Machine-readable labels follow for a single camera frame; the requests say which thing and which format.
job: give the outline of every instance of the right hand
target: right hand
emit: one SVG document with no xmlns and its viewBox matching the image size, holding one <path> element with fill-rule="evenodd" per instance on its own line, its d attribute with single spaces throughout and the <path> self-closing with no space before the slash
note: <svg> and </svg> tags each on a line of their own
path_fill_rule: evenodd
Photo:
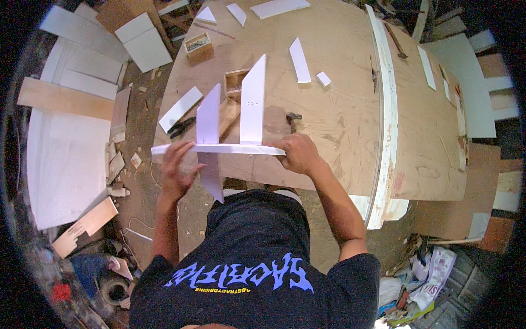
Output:
<svg viewBox="0 0 526 329">
<path fill-rule="evenodd" d="M 285 156 L 276 156 L 283 167 L 298 174 L 312 176 L 326 162 L 318 154 L 318 149 L 308 135 L 292 134 L 278 141 L 263 143 L 285 151 Z"/>
</svg>

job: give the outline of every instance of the wooden workbench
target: wooden workbench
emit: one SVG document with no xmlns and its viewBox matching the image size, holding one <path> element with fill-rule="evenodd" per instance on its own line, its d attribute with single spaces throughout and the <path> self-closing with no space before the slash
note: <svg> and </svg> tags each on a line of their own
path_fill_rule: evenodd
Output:
<svg viewBox="0 0 526 329">
<path fill-rule="evenodd" d="M 217 25 L 212 26 L 236 37 L 235 40 L 195 25 L 187 38 L 208 32 L 214 57 L 190 66 L 180 51 L 172 68 L 159 118 L 193 86 L 206 95 L 224 73 L 251 68 L 267 54 L 263 140 L 279 139 L 290 133 L 285 115 L 299 113 L 303 119 L 298 132 L 308 134 L 320 155 L 330 164 L 337 179 L 349 194 L 370 195 L 376 170 L 379 139 L 380 98 L 375 91 L 372 69 L 376 70 L 371 30 L 364 11 L 342 1 L 311 0 L 311 7 L 259 19 L 250 7 L 265 1 L 239 2 L 247 14 L 245 27 L 228 12 L 232 1 L 206 2 Z M 388 35 L 397 83 L 399 137 L 398 159 L 391 196 L 417 200 L 461 200 L 465 172 L 454 166 L 459 162 L 456 107 L 444 95 L 438 62 L 430 55 L 437 85 L 427 86 L 416 44 L 393 28 L 404 51 L 405 61 L 397 56 Z M 313 78 L 300 85 L 288 48 L 300 38 Z M 332 80 L 323 88 L 315 75 L 324 71 Z M 195 116 L 196 107 L 186 117 Z M 450 161 L 440 140 L 444 140 Z M 195 128 L 184 139 L 195 140 Z M 239 120 L 222 142 L 239 143 Z M 170 143 L 157 125 L 154 146 Z M 271 156 L 221 154 L 221 173 L 225 177 L 313 190 L 311 180 L 283 169 Z M 197 162 L 195 153 L 184 160 L 189 168 Z"/>
</svg>

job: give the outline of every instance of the workshop floor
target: workshop floor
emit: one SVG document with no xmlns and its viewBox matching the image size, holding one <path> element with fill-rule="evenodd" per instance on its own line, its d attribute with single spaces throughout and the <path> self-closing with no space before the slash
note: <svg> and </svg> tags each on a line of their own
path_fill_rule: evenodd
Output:
<svg viewBox="0 0 526 329">
<path fill-rule="evenodd" d="M 117 150 L 123 153 L 125 168 L 131 170 L 130 176 L 120 176 L 124 186 L 130 190 L 128 197 L 118 198 L 119 214 L 117 219 L 126 230 L 129 221 L 139 218 L 148 226 L 154 226 L 155 208 L 160 188 L 154 179 L 160 181 L 160 165 L 151 163 L 150 147 L 154 142 L 159 109 L 156 101 L 164 94 L 164 89 L 170 75 L 172 63 L 161 66 L 161 77 L 151 78 L 151 72 L 142 74 L 135 63 L 128 65 L 124 85 L 133 83 L 128 105 L 126 120 L 126 140 L 117 144 Z M 139 87 L 147 91 L 140 92 Z M 131 157 L 137 152 L 142 163 L 137 170 L 131 165 Z M 258 184 L 249 184 L 249 188 L 257 188 Z M 315 191 L 298 190 L 304 204 L 310 225 L 311 263 L 319 271 L 327 273 L 338 260 L 338 245 L 330 232 L 327 219 L 320 200 Z M 186 256 L 204 239 L 206 217 L 213 203 L 213 198 L 196 179 L 193 187 L 179 203 L 179 255 Z M 410 235 L 411 222 L 414 218 L 416 202 L 410 203 L 410 211 L 399 221 L 385 222 L 380 230 L 367 232 L 367 247 L 382 264 L 382 273 L 399 262 L 404 251 L 404 239 Z M 138 221 L 131 223 L 131 229 L 149 237 L 153 230 L 143 226 Z M 140 266 L 145 269 L 151 258 L 151 242 L 133 233 L 126 234 L 126 240 L 135 253 Z"/>
</svg>

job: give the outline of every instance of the wooden box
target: wooden box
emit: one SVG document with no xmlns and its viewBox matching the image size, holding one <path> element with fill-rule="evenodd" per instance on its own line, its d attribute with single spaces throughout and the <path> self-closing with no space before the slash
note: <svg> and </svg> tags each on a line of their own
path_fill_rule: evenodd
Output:
<svg viewBox="0 0 526 329">
<path fill-rule="evenodd" d="M 241 104 L 241 82 L 249 71 L 245 68 L 225 73 L 225 96 Z"/>
<path fill-rule="evenodd" d="M 195 64 L 201 61 L 205 61 L 214 55 L 214 49 L 212 48 L 212 41 L 208 33 L 204 32 L 195 37 L 185 41 L 185 52 L 188 56 L 188 60 L 191 64 Z"/>
</svg>

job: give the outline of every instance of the man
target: man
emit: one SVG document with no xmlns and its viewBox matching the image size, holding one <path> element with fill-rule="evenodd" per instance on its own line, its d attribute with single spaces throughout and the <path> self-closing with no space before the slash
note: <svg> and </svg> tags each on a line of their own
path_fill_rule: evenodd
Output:
<svg viewBox="0 0 526 329">
<path fill-rule="evenodd" d="M 278 157 L 285 169 L 314 182 L 340 245 L 339 263 L 327 275 L 310 265 L 309 225 L 300 199 L 291 191 L 265 190 L 226 196 L 223 205 L 216 201 L 205 240 L 179 262 L 176 205 L 204 165 L 190 175 L 179 172 L 193 143 L 175 143 L 162 168 L 154 259 L 131 295 L 130 327 L 373 326 L 380 264 L 367 253 L 360 213 L 307 135 L 266 145 L 285 151 Z"/>
</svg>

